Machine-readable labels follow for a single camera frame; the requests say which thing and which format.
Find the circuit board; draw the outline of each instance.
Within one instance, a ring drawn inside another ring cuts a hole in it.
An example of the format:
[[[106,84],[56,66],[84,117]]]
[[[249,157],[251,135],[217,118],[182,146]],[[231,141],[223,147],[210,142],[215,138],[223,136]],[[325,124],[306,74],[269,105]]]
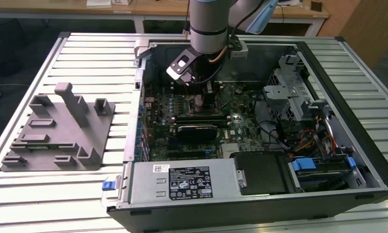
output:
[[[148,129],[151,135],[151,161],[175,160],[170,154],[206,151],[206,158],[223,158],[222,144],[238,143],[239,151],[265,150],[258,131],[253,90],[242,84],[221,85],[214,108],[198,112],[199,95],[176,95],[172,89],[154,89],[148,92],[146,106],[148,109]],[[227,116],[227,126],[219,127],[217,138],[204,143],[175,143],[172,117]]]

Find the slotted metal platform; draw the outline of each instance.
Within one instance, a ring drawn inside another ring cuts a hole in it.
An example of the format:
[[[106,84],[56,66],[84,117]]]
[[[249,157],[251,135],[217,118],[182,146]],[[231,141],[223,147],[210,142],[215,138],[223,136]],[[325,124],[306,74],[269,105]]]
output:
[[[0,162],[27,122],[30,99],[54,93],[58,82],[71,82],[87,101],[116,103],[115,117],[98,171],[0,172],[0,232],[127,232],[100,204],[102,182],[123,169],[130,107],[134,101],[134,47],[139,39],[183,40],[170,34],[72,33],[59,38],[43,68],[0,137]],[[345,99],[388,160],[388,90],[346,42],[335,38],[241,36],[249,41],[306,41]],[[315,90],[322,93],[313,80]],[[388,200],[361,206],[326,219],[198,229],[182,232],[387,232]]]

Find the power supply label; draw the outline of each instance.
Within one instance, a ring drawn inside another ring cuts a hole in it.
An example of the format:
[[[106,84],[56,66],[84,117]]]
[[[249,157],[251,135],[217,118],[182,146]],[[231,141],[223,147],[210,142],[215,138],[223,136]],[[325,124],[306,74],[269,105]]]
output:
[[[170,199],[188,200],[214,197],[210,167],[170,168]]]

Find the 3d printed holder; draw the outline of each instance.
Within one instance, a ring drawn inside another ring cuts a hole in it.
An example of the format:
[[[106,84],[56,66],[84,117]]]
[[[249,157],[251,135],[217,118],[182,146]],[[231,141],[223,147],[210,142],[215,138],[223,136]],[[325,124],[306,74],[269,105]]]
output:
[[[87,103],[75,96],[71,83],[58,83],[55,93],[64,103],[47,95],[34,97],[34,113],[2,171],[98,170],[102,166],[115,104],[107,99]]]

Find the wooden table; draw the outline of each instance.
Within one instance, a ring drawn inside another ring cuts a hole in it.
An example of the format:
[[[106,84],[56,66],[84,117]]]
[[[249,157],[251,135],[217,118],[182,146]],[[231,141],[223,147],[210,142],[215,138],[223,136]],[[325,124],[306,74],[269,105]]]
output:
[[[144,20],[184,20],[188,0],[134,0],[131,5],[112,8],[87,9],[87,0],[0,0],[0,17],[63,18],[63,19],[131,19],[138,33],[144,33]],[[271,23],[310,24],[307,36],[317,36],[325,20],[326,10],[309,10],[305,6],[290,6],[275,10]]]

